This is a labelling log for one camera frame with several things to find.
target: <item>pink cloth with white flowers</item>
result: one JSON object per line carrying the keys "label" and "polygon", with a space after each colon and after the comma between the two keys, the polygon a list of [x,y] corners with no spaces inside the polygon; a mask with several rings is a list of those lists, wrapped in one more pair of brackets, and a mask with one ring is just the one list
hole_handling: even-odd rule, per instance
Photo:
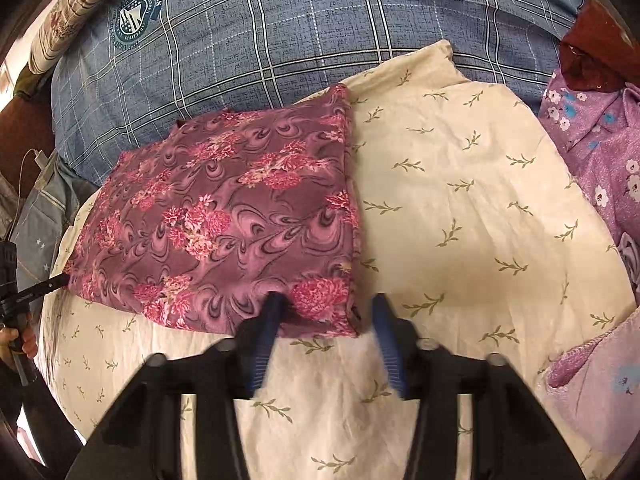
{"label": "pink cloth with white flowers", "polygon": [[289,108],[204,114],[123,153],[66,264],[69,290],[226,334],[274,290],[294,304],[281,335],[355,336],[350,131],[338,85]]}
{"label": "pink cloth with white flowers", "polygon": [[538,118],[616,243],[640,240],[640,89],[574,92],[559,70]]}

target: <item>blue checkered bedsheet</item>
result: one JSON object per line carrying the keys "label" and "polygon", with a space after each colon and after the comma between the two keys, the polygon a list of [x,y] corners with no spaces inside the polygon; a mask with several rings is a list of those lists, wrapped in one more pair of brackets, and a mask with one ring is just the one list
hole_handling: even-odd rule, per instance
{"label": "blue checkered bedsheet", "polygon": [[103,183],[176,119],[289,105],[445,38],[534,111],[582,0],[107,0],[58,63],[60,155]]}

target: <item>white flower print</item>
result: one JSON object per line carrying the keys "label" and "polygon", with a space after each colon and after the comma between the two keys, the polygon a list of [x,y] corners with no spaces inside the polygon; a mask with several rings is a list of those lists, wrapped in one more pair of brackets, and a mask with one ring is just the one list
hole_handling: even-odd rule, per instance
{"label": "white flower print", "polygon": [[640,166],[638,166],[638,161],[637,160],[633,160],[632,158],[630,158],[626,162],[626,170],[629,173],[637,173],[638,170],[640,170]]}
{"label": "white flower print", "polygon": [[629,196],[636,202],[640,202],[640,176],[631,175],[626,181],[626,186],[629,190]]}
{"label": "white flower print", "polygon": [[549,92],[549,100],[553,104],[557,105],[562,100],[562,96],[555,90],[552,90],[551,92]]}
{"label": "white flower print", "polygon": [[596,199],[596,205],[600,207],[606,207],[609,203],[609,197],[607,196],[607,191],[602,186],[596,186],[596,191],[594,194]]}
{"label": "white flower print", "polygon": [[560,119],[558,125],[560,126],[560,129],[565,132],[569,129],[569,126],[571,126],[571,123],[569,122],[569,119],[567,119],[566,117],[563,117],[562,119]]}
{"label": "white flower print", "polygon": [[546,113],[549,114],[549,119],[553,119],[554,121],[557,121],[560,118],[560,112],[555,106],[551,106],[547,109]]}

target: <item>cream fabric with leaf print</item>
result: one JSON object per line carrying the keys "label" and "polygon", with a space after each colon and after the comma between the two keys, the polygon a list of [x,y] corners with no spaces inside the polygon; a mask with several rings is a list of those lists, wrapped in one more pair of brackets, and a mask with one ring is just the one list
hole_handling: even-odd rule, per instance
{"label": "cream fabric with leaf print", "polygon": [[[606,226],[533,113],[505,86],[468,81],[450,59],[441,41],[345,81],[364,236],[354,269],[360,312],[366,328],[370,298],[386,292],[421,335],[467,356],[500,351],[536,386],[549,359],[625,319],[634,297]],[[57,270],[91,206],[65,235]],[[186,356],[220,339],[64,291],[46,298],[42,323],[40,368],[84,436],[144,356]],[[464,401],[460,479],[471,443]],[[184,402],[188,428],[195,406]],[[236,406],[257,480],[399,480],[417,415],[416,402],[387,386],[371,332],[279,339],[266,386]],[[590,452],[554,421],[587,476],[610,470],[616,458]],[[193,450],[192,434],[182,438]]]}

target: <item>maroon floral cloth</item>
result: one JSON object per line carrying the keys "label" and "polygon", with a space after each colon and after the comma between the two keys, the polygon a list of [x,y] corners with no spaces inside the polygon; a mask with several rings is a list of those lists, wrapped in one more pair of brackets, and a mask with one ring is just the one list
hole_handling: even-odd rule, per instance
{"label": "maroon floral cloth", "polygon": [[86,300],[172,328],[233,334],[271,290],[281,335],[349,335],[358,209],[347,90],[204,114],[120,156],[65,272]]}

